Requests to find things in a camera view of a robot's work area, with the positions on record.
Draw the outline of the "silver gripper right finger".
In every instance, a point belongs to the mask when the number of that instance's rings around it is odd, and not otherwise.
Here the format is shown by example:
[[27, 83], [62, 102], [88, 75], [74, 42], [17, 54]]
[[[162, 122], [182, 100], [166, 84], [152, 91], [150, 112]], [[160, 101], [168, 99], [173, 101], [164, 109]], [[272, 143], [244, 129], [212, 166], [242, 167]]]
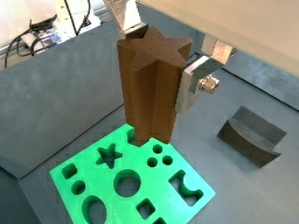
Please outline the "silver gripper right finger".
[[213, 94], [220, 81], [212, 74], [229, 59], [232, 46], [206, 35], [201, 44], [202, 55], [184, 68], [176, 97], [174, 110], [182, 113], [193, 105], [200, 92]]

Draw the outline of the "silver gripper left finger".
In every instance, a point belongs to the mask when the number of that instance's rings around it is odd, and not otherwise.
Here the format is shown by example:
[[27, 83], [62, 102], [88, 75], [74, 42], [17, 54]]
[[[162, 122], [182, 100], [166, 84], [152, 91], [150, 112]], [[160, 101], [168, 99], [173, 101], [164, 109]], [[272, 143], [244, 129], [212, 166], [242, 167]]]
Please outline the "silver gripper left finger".
[[108, 13], [116, 21], [121, 39], [141, 39], [148, 25], [141, 21], [136, 0], [102, 0]]

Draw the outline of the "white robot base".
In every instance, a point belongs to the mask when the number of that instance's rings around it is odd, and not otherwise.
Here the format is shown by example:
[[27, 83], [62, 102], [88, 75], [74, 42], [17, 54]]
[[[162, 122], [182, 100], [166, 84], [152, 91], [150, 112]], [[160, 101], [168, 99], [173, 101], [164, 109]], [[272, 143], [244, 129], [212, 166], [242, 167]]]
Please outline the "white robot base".
[[92, 0], [53, 0], [57, 17], [53, 27], [62, 40], [100, 26], [100, 19], [93, 13]]

